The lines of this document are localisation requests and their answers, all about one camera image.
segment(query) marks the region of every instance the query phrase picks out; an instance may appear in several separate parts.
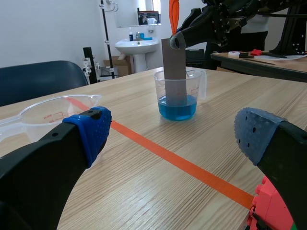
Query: cardboard box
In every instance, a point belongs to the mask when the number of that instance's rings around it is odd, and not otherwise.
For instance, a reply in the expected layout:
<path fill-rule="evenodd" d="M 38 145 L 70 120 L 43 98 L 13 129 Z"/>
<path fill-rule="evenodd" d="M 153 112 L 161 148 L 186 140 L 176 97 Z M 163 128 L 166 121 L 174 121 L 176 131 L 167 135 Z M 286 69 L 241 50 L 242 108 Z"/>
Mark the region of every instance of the cardboard box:
<path fill-rule="evenodd" d="M 119 56 L 112 57 L 113 66 L 118 69 L 118 76 L 123 77 L 132 74 L 130 56 L 126 56 L 123 60 L 119 60 L 118 57 Z M 110 66 L 110 60 L 104 60 L 104 64 Z"/>

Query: bottle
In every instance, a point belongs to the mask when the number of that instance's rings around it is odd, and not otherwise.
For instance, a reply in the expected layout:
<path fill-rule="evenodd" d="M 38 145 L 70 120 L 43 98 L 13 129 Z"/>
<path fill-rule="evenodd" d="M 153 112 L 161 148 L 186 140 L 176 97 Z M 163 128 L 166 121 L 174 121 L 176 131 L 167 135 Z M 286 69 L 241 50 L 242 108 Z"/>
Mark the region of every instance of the bottle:
<path fill-rule="evenodd" d="M 130 39 L 130 41 L 132 42 L 133 41 L 133 32 L 132 32 L 132 28 L 131 27 L 129 27 L 129 39 Z"/>

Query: red 3d-printed part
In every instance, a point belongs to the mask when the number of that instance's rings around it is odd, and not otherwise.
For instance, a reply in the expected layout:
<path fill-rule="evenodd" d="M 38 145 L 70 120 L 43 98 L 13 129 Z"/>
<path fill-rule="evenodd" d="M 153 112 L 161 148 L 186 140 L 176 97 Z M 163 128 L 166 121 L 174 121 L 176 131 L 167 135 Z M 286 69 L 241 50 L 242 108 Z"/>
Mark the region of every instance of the red 3d-printed part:
<path fill-rule="evenodd" d="M 254 49 L 253 51 L 251 51 L 250 53 L 252 56 L 260 56 L 262 54 L 261 50 L 258 49 Z"/>
<path fill-rule="evenodd" d="M 252 219 L 248 218 L 250 230 L 257 230 L 257 220 L 253 217 L 254 208 L 255 213 L 273 230 L 290 230 L 293 225 L 290 212 L 267 177 L 264 177 L 262 184 L 257 186 L 256 194 L 258 196 L 254 198 L 253 207 L 249 213 Z"/>

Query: desk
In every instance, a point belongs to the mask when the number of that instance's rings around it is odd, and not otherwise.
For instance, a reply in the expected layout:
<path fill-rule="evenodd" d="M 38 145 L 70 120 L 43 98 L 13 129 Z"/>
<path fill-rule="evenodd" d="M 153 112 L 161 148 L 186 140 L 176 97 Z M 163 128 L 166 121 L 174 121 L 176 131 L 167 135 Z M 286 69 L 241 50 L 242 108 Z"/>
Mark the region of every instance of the desk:
<path fill-rule="evenodd" d="M 208 99 L 193 119 L 171 122 L 158 112 L 150 70 L 55 94 L 101 94 L 99 105 L 113 119 L 247 193 L 263 174 L 239 150 L 234 120 L 256 107 L 307 125 L 304 83 L 208 70 Z M 51 98 L 0 108 L 0 119 Z M 28 143 L 19 135 L 4 140 L 5 154 Z M 95 165 L 77 182 L 59 230 L 236 230 L 248 209 L 111 129 Z"/>
<path fill-rule="evenodd" d="M 307 57 L 292 61 L 270 61 L 262 59 L 246 60 L 238 57 L 229 57 L 228 53 L 211 54 L 211 58 L 221 61 L 221 67 L 245 74 L 278 78 L 291 81 L 307 82 Z"/>

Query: mirror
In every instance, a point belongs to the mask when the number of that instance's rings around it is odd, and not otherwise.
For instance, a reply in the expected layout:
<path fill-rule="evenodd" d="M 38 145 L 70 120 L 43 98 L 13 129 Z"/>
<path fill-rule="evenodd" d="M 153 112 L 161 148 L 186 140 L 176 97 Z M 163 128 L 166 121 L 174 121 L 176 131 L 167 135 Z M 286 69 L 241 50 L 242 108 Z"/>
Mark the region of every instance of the mirror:
<path fill-rule="evenodd" d="M 161 24 L 160 0 L 114 0 L 117 27 Z"/>

